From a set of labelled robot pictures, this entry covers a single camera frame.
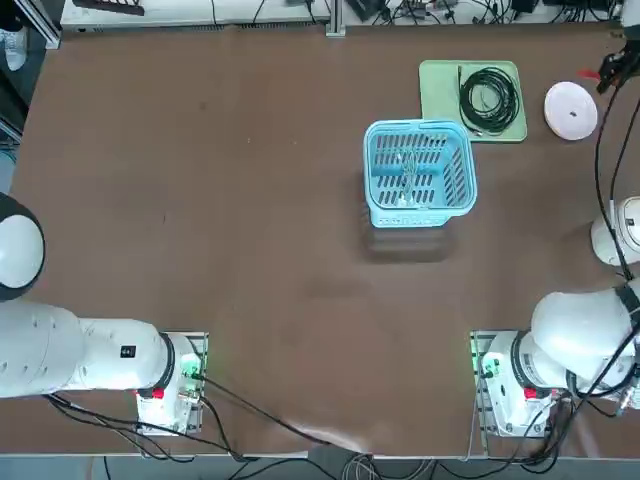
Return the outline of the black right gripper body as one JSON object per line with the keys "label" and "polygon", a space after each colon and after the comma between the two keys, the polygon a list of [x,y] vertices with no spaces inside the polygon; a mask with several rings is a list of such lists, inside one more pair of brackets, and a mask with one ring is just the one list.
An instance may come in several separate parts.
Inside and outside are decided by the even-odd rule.
{"label": "black right gripper body", "polygon": [[616,83],[625,83],[639,75],[639,38],[625,36],[625,45],[618,52],[614,74]]}

